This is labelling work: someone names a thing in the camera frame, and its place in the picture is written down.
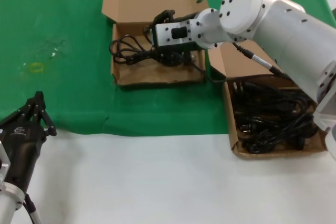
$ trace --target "metal bracket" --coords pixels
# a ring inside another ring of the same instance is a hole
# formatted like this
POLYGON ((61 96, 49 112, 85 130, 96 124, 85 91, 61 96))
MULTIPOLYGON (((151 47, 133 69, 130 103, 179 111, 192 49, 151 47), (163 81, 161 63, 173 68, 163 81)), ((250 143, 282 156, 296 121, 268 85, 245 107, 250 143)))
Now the metal bracket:
POLYGON ((11 166, 11 162, 9 161, 4 145, 2 144, 1 141, 0 141, 0 163, 1 163, 0 167, 0 185, 1 185, 6 178, 9 167, 11 166))

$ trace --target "cable connector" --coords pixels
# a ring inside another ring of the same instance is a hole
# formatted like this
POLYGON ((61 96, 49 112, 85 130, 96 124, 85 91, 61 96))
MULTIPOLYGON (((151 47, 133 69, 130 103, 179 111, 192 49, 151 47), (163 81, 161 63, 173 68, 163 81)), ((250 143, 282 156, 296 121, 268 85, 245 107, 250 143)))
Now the cable connector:
POLYGON ((32 202, 32 200, 30 199, 29 194, 26 194, 25 203, 27 205, 27 210, 30 214, 33 212, 36 212, 36 207, 34 203, 32 202))
POLYGON ((237 45, 236 43, 233 43, 233 45, 234 45, 234 46, 237 48, 237 50, 238 50, 239 52, 241 52, 244 56, 246 56, 246 57, 249 58, 249 59, 252 59, 252 57, 253 57, 253 55, 254 55, 253 52, 251 52, 251 51, 248 50, 248 49, 245 49, 244 47, 241 47, 241 46, 237 45))

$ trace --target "green cloth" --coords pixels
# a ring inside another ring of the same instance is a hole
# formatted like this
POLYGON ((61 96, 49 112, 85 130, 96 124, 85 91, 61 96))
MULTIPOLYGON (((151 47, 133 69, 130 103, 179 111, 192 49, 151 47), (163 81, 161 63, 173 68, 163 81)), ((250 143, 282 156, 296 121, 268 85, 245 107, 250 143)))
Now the green cloth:
MULTIPOLYGON (((326 0, 293 0, 335 25, 326 0)), ((208 0, 219 8, 221 0, 208 0)), ((122 90, 102 0, 0 0, 0 118, 36 90, 57 127, 131 136, 227 133, 220 86, 122 90)))

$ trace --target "logo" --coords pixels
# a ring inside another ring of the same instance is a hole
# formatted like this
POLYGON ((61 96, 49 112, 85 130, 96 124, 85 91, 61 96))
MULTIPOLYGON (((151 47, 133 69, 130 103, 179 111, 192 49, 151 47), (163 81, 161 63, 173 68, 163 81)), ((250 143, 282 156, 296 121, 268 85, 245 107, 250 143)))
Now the logo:
POLYGON ((22 127, 17 127, 11 135, 26 135, 26 130, 22 127))

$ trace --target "box flap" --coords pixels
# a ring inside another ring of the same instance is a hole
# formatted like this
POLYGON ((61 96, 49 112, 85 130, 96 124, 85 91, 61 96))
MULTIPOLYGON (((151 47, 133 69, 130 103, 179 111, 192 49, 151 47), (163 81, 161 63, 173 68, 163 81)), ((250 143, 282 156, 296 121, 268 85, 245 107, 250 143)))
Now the box flap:
MULTIPOLYGON (((238 43, 240 46, 252 51, 268 63, 278 67, 278 65, 262 50, 255 42, 247 40, 238 43)), ((254 76, 257 74, 271 74, 266 68, 248 59, 239 52, 232 43, 226 42, 221 47, 222 60, 209 55, 210 64, 220 73, 227 77, 254 76)))
POLYGON ((111 18, 112 20, 116 21, 118 20, 118 6, 119 6, 119 0, 103 0, 103 7, 101 9, 101 12, 105 15, 111 18))
POLYGON ((103 0, 102 13, 118 23, 151 23, 166 9, 183 17, 206 8, 207 0, 103 0))

